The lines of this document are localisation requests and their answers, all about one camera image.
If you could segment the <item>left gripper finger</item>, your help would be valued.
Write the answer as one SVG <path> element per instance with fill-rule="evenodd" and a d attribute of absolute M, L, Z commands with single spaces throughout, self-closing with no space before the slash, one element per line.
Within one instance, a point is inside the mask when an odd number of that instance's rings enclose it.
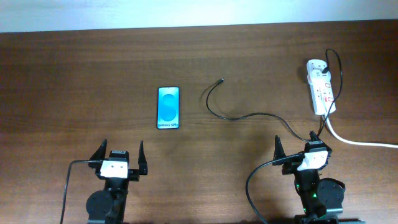
<path fill-rule="evenodd" d="M 140 142 L 139 146 L 139 157 L 138 157 L 138 165 L 139 165 L 139 175 L 147 175 L 148 174 L 148 166 L 146 156 L 144 154 L 144 141 Z"/>
<path fill-rule="evenodd" d="M 95 151 L 95 153 L 90 157 L 91 161 L 100 161 L 105 158 L 106 148 L 107 148 L 107 139 L 104 139 L 99 148 Z"/>

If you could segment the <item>blue screen Galaxy smartphone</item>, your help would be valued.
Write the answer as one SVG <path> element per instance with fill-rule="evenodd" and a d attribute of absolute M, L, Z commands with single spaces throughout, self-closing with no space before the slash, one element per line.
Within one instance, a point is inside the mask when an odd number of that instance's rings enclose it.
<path fill-rule="evenodd" d="M 177 86 L 158 89 L 157 128 L 178 129 L 180 124 L 180 91 Z"/>

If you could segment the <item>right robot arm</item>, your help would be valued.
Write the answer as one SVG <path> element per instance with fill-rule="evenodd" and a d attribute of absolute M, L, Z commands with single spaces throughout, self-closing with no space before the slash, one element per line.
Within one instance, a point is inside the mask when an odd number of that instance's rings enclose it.
<path fill-rule="evenodd" d="M 320 178 L 328 165 L 332 149 L 312 131 L 304 150 L 287 156 L 280 137 L 275 137 L 274 166 L 282 166 L 284 175 L 294 175 L 294 185 L 304 214 L 294 217 L 295 223 L 338 223 L 343 213 L 345 184 L 332 178 Z"/>

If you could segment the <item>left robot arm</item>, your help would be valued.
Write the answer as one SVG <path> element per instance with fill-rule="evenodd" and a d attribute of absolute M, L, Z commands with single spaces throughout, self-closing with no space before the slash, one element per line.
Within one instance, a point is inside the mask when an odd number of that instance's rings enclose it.
<path fill-rule="evenodd" d="M 88 223 L 123 223 L 128 186 L 148 174 L 144 143 L 139 145 L 138 168 L 129 168 L 129 153 L 113 150 L 106 155 L 107 140 L 90 157 L 88 166 L 95 175 L 104 180 L 104 188 L 92 193 L 86 201 Z"/>

